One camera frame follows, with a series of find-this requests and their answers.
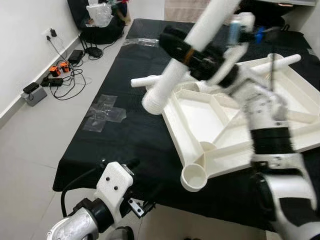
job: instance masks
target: table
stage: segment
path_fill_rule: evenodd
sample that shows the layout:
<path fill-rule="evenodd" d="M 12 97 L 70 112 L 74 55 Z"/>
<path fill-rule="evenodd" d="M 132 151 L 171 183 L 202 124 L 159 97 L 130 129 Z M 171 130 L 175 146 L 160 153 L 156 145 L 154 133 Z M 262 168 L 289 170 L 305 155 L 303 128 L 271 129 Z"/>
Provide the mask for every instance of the table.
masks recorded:
<path fill-rule="evenodd" d="M 191 23 L 136 19 L 127 38 L 155 39 L 167 25 L 186 32 L 193 26 Z M 222 26 L 214 43 L 223 49 L 227 34 L 228 27 Z M 292 54 L 302 56 L 302 60 L 292 68 L 319 90 L 320 62 L 309 54 L 307 48 L 310 48 L 308 43 L 298 32 L 282 32 L 275 43 L 276 53 L 284 57 Z M 264 58 L 271 49 L 267 42 L 251 44 L 241 61 Z M 249 187 L 251 168 L 211 178 L 196 193 L 182 187 L 182 164 L 162 116 L 151 115 L 143 109 L 143 87 L 130 86 L 132 78 L 161 74 L 169 60 L 169 56 L 158 47 L 131 44 L 120 49 L 93 102 L 101 94 L 118 96 L 114 106 L 126 109 L 127 118 L 121 123 L 106 122 L 101 133 L 82 130 L 84 119 L 59 162 L 53 190 L 62 191 L 70 181 L 97 166 L 102 159 L 122 164 L 138 158 L 140 165 L 135 170 L 131 189 L 134 198 L 147 200 L 155 189 L 161 189 L 155 197 L 159 204 L 272 230 L 252 197 Z M 303 155 L 316 193 L 320 196 L 320 147 Z M 97 171 L 79 181 L 74 188 L 95 188 L 100 175 L 101 172 Z"/>

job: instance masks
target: white plastic tray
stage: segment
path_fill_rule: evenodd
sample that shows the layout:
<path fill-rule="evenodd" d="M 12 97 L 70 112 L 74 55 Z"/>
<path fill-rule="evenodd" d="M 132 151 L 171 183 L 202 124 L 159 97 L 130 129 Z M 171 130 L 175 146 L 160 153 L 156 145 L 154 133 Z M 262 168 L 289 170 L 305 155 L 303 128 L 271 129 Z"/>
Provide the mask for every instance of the white plastic tray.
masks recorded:
<path fill-rule="evenodd" d="M 240 64 L 254 67 L 268 62 L 266 57 Z M 268 74 L 264 77 L 268 84 Z M 162 115 L 183 165 L 181 183 L 196 192 L 208 178 L 249 167 L 253 151 L 238 104 L 221 92 L 201 93 L 193 86 L 178 85 Z M 288 102 L 295 149 L 320 146 L 320 93 L 289 66 L 274 72 L 274 89 Z"/>

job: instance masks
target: white 3d printed part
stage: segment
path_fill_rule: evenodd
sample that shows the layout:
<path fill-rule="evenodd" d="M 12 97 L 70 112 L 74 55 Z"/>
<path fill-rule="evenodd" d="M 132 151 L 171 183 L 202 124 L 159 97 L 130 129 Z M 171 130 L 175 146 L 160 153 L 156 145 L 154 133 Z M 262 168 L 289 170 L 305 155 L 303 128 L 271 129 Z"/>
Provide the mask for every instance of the white 3d printed part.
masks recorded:
<path fill-rule="evenodd" d="M 270 66 L 271 56 L 241 62 L 250 68 Z M 274 89 L 288 102 L 292 142 L 298 152 L 320 146 L 320 93 L 286 64 L 274 72 Z M 269 71 L 263 71 L 266 85 Z M 252 142 L 238 104 L 223 93 L 197 92 L 194 82 L 178 85 L 162 113 L 179 154 L 181 183 L 191 192 L 208 178 L 250 166 Z"/>

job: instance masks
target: tile floor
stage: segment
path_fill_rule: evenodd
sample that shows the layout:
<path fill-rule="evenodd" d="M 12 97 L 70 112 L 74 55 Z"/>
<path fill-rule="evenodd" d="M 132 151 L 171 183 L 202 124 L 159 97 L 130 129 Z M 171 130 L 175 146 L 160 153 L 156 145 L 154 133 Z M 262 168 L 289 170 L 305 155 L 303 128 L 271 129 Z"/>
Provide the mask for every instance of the tile floor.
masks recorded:
<path fill-rule="evenodd" d="M 129 10 L 132 19 L 162 20 L 164 0 L 132 0 Z M 82 66 L 84 76 L 92 83 L 79 96 L 58 101 L 48 94 L 35 107 L 25 104 L 0 130 L 0 239 L 43 240 L 61 219 L 61 194 L 52 191 L 56 168 L 124 38 L 107 48 L 103 58 Z M 66 196 L 68 211 L 84 197 L 92 198 L 93 192 L 84 188 L 70 191 Z M 139 240 L 265 239 L 264 232 L 256 228 L 164 206 L 158 206 L 143 219 L 128 214 L 122 224 L 131 226 Z M 105 239 L 109 231 L 99 239 Z"/>

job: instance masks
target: black chair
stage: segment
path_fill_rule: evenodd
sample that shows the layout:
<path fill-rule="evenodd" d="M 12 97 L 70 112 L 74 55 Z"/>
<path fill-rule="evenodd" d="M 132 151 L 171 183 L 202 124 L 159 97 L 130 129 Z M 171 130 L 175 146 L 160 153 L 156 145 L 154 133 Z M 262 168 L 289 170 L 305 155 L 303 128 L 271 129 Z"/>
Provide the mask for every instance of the black chair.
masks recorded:
<path fill-rule="evenodd" d="M 125 22 L 117 14 L 106 27 L 87 27 L 90 15 L 86 9 L 88 0 L 67 0 L 76 27 L 81 31 L 80 37 L 87 43 L 111 44 L 123 34 Z"/>

